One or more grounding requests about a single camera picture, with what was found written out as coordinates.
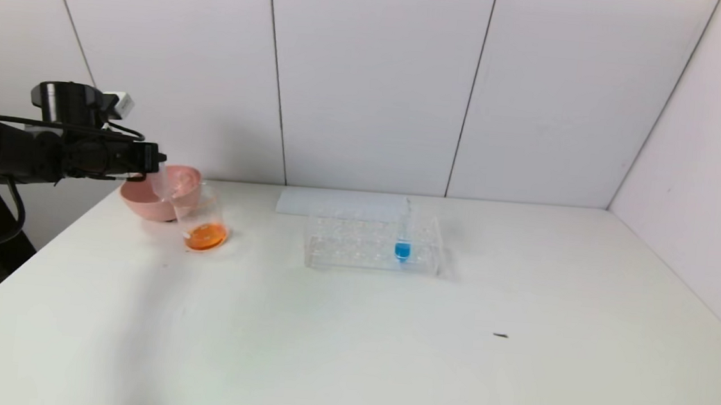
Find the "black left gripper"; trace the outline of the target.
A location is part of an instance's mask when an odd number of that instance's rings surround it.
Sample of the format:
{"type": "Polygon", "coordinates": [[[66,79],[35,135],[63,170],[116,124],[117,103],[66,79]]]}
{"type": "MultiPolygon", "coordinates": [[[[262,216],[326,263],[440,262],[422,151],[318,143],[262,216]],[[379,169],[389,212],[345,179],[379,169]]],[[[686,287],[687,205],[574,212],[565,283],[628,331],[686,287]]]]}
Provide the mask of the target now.
{"type": "Polygon", "coordinates": [[[157,173],[167,155],[159,151],[156,143],[150,142],[105,142],[103,159],[104,175],[140,175],[157,173]]]}

